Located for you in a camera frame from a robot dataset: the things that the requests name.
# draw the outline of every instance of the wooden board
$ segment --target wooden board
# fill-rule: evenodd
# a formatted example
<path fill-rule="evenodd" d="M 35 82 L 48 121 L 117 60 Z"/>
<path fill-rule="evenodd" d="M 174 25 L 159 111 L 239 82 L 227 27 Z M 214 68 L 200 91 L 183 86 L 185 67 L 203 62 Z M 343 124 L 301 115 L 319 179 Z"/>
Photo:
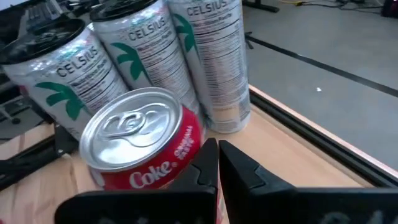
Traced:
<path fill-rule="evenodd" d="M 51 125 L 36 127 L 0 146 L 6 159 L 53 134 Z M 296 186 L 370 186 L 319 149 L 252 106 L 250 123 L 235 134 L 209 137 L 226 139 L 266 169 Z M 53 213 L 69 197 L 99 190 L 78 154 L 66 155 L 0 192 L 0 219 L 5 224 L 52 224 Z"/>

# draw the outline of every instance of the celsius can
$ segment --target celsius can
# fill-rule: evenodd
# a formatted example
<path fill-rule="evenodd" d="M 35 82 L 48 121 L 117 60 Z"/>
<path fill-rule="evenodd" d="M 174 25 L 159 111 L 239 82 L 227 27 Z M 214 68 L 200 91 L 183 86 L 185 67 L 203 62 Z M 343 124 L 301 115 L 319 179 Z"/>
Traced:
<path fill-rule="evenodd" d="M 201 147 L 195 114 L 163 88 L 125 93 L 96 113 L 80 139 L 80 156 L 106 190 L 164 188 Z"/>
<path fill-rule="evenodd" d="M 110 0 L 93 9 L 90 18 L 128 85 L 170 90 L 199 115 L 199 102 L 164 0 Z"/>
<path fill-rule="evenodd" d="M 79 19 L 49 24 L 5 47 L 8 77 L 77 140 L 102 106 L 127 86 L 93 33 Z"/>
<path fill-rule="evenodd" d="M 250 117 L 240 0 L 169 0 L 182 49 L 208 126 L 242 129 Z"/>

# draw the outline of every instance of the coke can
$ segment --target coke can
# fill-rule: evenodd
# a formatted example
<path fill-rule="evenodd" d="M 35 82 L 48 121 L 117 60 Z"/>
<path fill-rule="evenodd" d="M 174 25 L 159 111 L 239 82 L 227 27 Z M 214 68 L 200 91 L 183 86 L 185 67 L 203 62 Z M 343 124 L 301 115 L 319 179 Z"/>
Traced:
<path fill-rule="evenodd" d="M 159 189 L 188 165 L 203 143 L 195 114 L 171 91 L 125 93 L 100 109 L 80 139 L 80 156 L 105 190 Z"/>

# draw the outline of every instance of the green palm tree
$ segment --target green palm tree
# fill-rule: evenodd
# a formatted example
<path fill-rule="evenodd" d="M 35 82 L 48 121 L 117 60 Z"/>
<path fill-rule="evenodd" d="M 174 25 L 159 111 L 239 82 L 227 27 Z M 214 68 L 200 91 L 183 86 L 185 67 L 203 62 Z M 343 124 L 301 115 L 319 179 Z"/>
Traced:
<path fill-rule="evenodd" d="M 118 64 L 121 64 L 123 62 L 131 62 L 130 65 L 130 75 L 133 80 L 137 80 L 141 72 L 144 72 L 145 77 L 148 79 L 148 82 L 152 84 L 148 77 L 148 73 L 142 64 L 141 60 L 139 59 L 138 53 L 136 50 L 128 46 L 127 44 L 123 43 L 112 43 L 111 44 L 114 47 L 119 48 L 120 50 L 124 51 L 125 54 L 119 55 L 116 60 L 118 61 Z"/>
<path fill-rule="evenodd" d="M 79 117 L 80 110 L 82 108 L 86 111 L 86 113 L 90 114 L 85 104 L 79 99 L 79 97 L 76 96 L 75 92 L 73 92 L 71 88 L 53 82 L 42 82 L 36 84 L 35 86 L 57 92 L 45 99 L 45 102 L 49 106 L 53 106 L 63 100 L 67 100 L 67 104 L 65 105 L 65 107 L 70 119 L 76 121 L 77 117 Z"/>
<path fill-rule="evenodd" d="M 173 16 L 176 19 L 178 19 L 178 21 L 180 21 L 180 23 L 182 24 L 182 26 L 177 26 L 175 28 L 177 33 L 178 34 L 186 34 L 186 36 L 184 38 L 185 51 L 189 52 L 191 50 L 191 48 L 194 47 L 195 50 L 197 51 L 197 55 L 199 57 L 198 47 L 197 47 L 197 44 L 195 42 L 195 38 L 194 38 L 194 35 L 193 35 L 193 29 L 192 29 L 191 24 L 186 19 L 184 19 L 184 17 L 182 17 L 181 15 L 178 15 L 178 14 L 174 13 Z"/>

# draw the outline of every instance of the concrete floor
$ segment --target concrete floor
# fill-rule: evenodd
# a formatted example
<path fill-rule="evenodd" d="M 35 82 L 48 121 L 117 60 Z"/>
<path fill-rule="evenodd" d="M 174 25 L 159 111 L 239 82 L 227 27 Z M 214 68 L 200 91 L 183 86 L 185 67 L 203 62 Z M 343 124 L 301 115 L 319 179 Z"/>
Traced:
<path fill-rule="evenodd" d="M 252 36 L 398 89 L 398 20 L 316 6 L 279 4 L 273 14 L 244 7 Z M 381 162 L 398 169 L 398 99 L 313 65 L 253 44 L 249 82 Z M 0 138 L 32 128 L 40 118 L 0 123 Z"/>

